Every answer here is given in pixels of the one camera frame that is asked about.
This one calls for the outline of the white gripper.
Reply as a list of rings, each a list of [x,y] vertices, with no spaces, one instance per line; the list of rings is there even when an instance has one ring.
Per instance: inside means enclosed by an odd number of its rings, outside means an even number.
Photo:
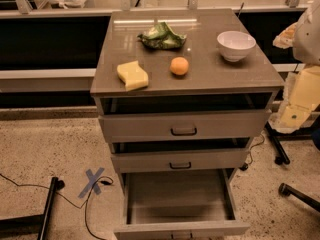
[[[280,133],[299,130],[320,105],[320,66],[306,65],[298,74],[288,75],[288,103],[277,112],[275,129]]]

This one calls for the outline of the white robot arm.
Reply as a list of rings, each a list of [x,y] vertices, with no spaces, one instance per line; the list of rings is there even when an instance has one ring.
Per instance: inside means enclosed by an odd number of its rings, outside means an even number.
[[[273,40],[278,48],[293,48],[293,56],[304,64],[299,73],[289,73],[278,112],[271,117],[280,133],[298,130],[320,105],[320,0],[314,0],[296,23]]]

